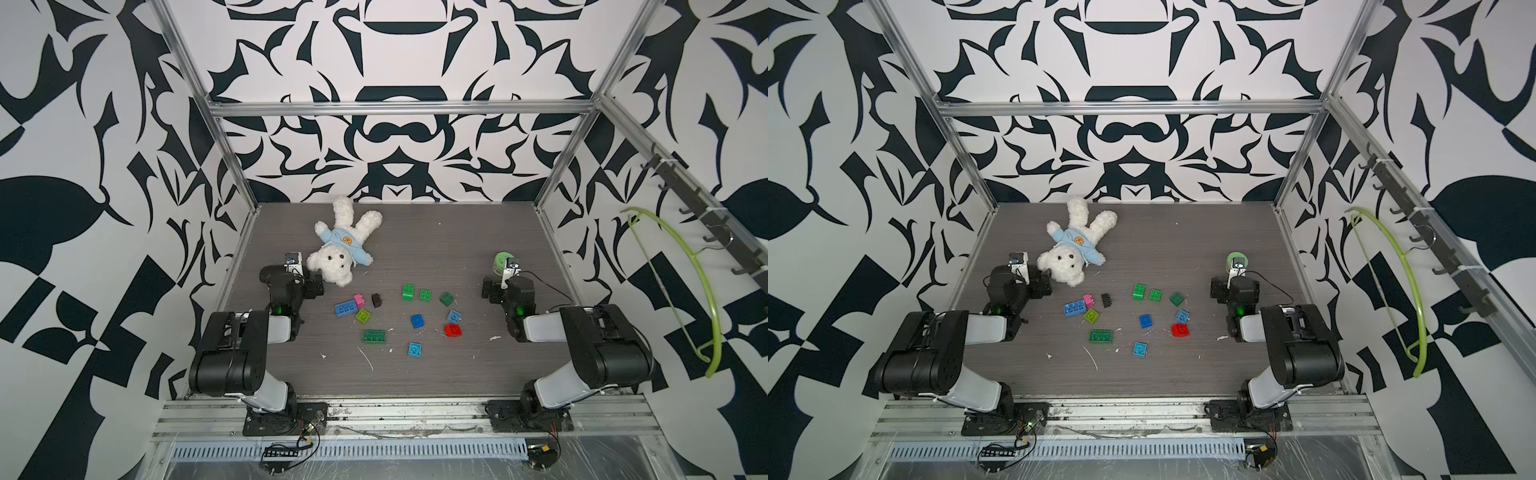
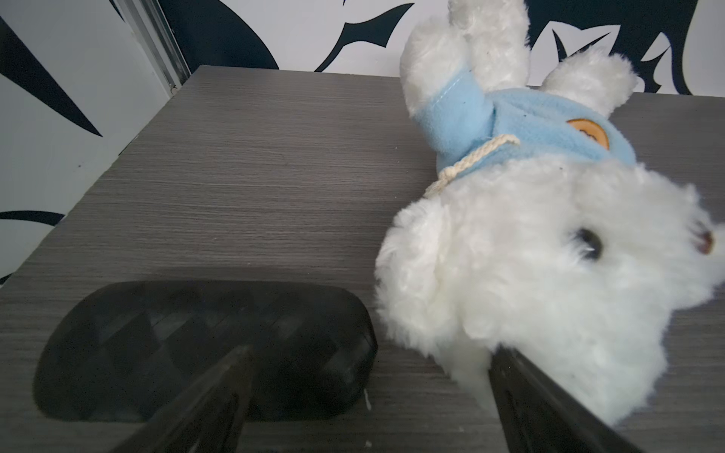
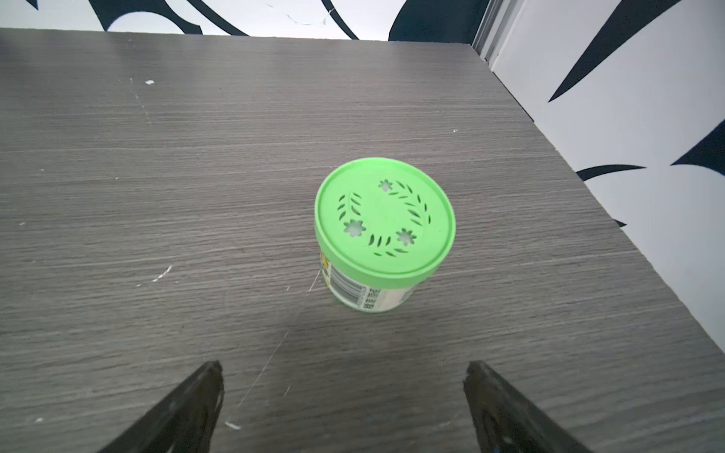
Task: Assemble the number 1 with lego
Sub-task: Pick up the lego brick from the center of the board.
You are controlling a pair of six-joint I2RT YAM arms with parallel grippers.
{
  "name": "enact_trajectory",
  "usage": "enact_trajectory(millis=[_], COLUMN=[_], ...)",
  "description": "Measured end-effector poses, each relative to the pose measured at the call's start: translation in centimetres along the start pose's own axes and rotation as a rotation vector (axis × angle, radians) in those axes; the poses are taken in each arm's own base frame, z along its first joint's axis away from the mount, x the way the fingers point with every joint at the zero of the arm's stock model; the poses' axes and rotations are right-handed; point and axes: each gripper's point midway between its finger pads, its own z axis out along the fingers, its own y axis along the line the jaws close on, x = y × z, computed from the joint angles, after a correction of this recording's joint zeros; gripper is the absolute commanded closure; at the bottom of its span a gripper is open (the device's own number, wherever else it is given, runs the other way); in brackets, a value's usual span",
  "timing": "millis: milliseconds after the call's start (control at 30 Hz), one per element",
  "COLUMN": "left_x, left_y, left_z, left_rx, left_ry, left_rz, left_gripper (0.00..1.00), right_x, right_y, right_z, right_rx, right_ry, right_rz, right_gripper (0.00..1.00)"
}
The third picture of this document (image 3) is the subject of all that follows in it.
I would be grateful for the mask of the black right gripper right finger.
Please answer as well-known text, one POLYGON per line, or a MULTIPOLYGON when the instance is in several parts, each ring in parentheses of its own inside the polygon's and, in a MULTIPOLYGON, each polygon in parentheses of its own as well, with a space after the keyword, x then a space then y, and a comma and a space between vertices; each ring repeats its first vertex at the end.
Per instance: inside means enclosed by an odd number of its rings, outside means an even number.
POLYGON ((590 452, 483 361, 468 364, 464 393, 481 452, 590 452))

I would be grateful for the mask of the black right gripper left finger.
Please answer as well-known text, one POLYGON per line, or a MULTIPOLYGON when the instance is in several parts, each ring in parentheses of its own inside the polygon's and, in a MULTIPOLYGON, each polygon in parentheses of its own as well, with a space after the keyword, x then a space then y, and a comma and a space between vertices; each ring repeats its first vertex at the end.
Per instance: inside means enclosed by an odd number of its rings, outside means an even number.
POLYGON ((101 453, 206 453, 224 402, 223 367, 205 362, 101 453))

